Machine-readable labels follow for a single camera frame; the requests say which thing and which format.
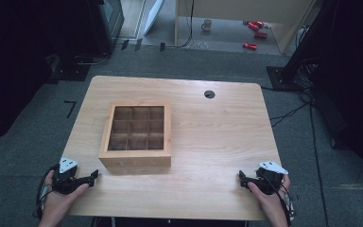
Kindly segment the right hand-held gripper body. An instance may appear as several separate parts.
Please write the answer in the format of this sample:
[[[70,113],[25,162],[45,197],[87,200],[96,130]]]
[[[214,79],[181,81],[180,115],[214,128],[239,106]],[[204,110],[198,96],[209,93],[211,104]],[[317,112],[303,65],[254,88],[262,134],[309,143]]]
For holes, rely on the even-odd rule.
[[[257,186],[267,195],[277,192],[284,175],[287,175],[288,171],[274,161],[261,162],[258,166],[256,177],[259,183]]]

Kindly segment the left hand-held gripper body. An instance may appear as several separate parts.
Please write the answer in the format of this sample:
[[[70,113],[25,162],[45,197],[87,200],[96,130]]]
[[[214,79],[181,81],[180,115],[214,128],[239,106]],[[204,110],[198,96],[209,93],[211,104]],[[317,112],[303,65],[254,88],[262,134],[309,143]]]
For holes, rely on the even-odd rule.
[[[90,178],[76,178],[78,162],[72,159],[61,157],[55,168],[55,174],[52,180],[52,189],[63,195],[69,195],[78,189],[81,185],[90,185]]]

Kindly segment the person's left hand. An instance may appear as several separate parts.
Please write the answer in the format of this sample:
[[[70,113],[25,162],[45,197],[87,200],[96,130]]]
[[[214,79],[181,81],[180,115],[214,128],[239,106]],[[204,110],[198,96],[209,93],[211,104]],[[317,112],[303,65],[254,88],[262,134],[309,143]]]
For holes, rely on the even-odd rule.
[[[88,184],[80,185],[74,192],[62,195],[59,192],[50,192],[43,203],[43,215],[38,227],[61,227],[64,218],[69,213],[74,202],[89,188]]]

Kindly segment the person's right hand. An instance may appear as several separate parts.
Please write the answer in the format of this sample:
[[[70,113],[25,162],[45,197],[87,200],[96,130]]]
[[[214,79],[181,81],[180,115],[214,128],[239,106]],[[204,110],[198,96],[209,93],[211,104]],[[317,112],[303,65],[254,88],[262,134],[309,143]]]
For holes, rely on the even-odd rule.
[[[287,175],[284,175],[280,190],[271,195],[264,194],[255,183],[249,183],[249,187],[267,217],[270,227],[290,227],[285,214],[285,195],[290,187],[290,179]]]

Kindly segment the wooden compartment box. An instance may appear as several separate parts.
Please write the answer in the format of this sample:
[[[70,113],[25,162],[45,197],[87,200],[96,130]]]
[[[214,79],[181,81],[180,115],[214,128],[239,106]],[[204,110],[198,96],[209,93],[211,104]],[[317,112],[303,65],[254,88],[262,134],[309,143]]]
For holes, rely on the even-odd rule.
[[[106,168],[171,167],[170,102],[112,102],[98,159]]]

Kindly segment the black tape corner mark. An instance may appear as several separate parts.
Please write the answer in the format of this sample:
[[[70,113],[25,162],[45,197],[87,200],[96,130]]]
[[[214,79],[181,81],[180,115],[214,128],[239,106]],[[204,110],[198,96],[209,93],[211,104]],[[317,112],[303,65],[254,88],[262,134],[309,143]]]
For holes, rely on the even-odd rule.
[[[71,106],[68,114],[66,115],[66,118],[69,118],[71,116],[73,110],[75,109],[77,102],[73,101],[73,100],[64,100],[64,103],[69,104]]]

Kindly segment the black stand base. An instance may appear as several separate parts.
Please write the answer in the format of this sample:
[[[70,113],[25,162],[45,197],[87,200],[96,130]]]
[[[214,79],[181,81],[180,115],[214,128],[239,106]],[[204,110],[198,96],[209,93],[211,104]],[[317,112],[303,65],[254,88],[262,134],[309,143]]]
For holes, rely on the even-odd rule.
[[[298,91],[301,89],[295,82],[294,75],[284,67],[268,66],[267,73],[272,88],[276,91]]]
[[[88,75],[90,66],[78,63],[67,63],[59,56],[53,55],[46,59],[52,69],[47,84],[57,84],[59,81],[84,81]]]

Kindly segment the dark monitor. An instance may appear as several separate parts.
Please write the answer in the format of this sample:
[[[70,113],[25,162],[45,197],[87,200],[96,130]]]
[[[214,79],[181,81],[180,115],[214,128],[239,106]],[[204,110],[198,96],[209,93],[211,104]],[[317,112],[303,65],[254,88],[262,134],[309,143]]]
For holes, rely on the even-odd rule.
[[[110,53],[115,46],[124,14],[120,0],[89,0],[99,52]]]

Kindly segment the white board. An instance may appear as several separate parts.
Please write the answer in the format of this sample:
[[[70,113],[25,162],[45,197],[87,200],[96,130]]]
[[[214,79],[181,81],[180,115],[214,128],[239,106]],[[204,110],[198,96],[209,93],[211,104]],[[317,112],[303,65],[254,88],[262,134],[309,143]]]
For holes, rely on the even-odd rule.
[[[147,22],[144,29],[145,35],[149,33],[150,29],[154,25],[163,5],[164,5],[164,0],[156,0],[155,3],[153,4],[151,10],[148,13]]]

